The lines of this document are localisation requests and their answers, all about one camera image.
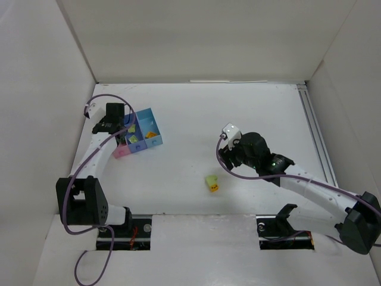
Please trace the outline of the pale green curved lego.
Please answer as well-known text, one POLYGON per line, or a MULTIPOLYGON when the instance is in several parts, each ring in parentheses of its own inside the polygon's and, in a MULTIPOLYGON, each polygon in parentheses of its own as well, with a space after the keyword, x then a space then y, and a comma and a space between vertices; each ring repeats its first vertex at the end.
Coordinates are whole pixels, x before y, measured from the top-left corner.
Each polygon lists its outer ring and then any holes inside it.
POLYGON ((135 133, 136 132, 136 125, 133 124, 131 125, 131 127, 128 128, 128 133, 135 133))

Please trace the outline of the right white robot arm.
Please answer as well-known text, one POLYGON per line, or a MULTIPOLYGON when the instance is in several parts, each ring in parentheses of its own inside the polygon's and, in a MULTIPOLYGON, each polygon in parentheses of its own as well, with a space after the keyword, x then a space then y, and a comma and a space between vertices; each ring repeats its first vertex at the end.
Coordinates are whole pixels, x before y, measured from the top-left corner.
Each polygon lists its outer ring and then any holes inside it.
POLYGON ((323 209, 322 214, 293 214, 296 204, 287 204, 271 221, 284 241, 311 231, 339 241, 358 254, 368 254, 380 237, 380 203, 369 192, 355 194, 324 183, 300 168, 293 160, 272 153, 256 132, 242 134, 228 125, 218 139, 216 158, 230 175, 244 180, 264 180, 292 191, 323 209))

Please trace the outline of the lime green lego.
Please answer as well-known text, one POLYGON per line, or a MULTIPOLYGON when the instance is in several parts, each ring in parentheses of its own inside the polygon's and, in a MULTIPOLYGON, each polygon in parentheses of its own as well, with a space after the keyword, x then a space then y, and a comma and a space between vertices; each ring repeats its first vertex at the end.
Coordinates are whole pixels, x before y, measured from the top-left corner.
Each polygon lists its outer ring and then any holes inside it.
POLYGON ((128 138, 128 141, 131 144, 135 144, 135 143, 139 142, 139 139, 135 135, 132 135, 131 137, 128 138))

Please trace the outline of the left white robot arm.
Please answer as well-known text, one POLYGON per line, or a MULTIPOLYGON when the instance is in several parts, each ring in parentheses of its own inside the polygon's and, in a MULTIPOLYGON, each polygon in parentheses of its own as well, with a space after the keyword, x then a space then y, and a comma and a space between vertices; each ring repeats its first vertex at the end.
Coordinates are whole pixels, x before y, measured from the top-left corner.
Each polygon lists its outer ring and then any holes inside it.
POLYGON ((106 104, 105 116, 93 127, 81 162, 67 178, 56 183, 61 221, 65 226, 123 226, 130 228, 128 207, 109 204, 100 178, 124 133, 124 104, 106 104))

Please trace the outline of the yellow orange long lego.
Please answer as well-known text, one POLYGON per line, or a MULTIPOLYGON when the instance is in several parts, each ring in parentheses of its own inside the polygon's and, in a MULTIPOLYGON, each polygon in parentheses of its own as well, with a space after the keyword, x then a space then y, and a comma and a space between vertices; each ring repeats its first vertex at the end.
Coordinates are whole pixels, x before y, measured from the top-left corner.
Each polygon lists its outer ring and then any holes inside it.
POLYGON ((153 137, 156 137, 157 134, 155 132, 148 132, 146 135, 145 135, 145 138, 146 139, 149 139, 149 138, 153 138, 153 137))

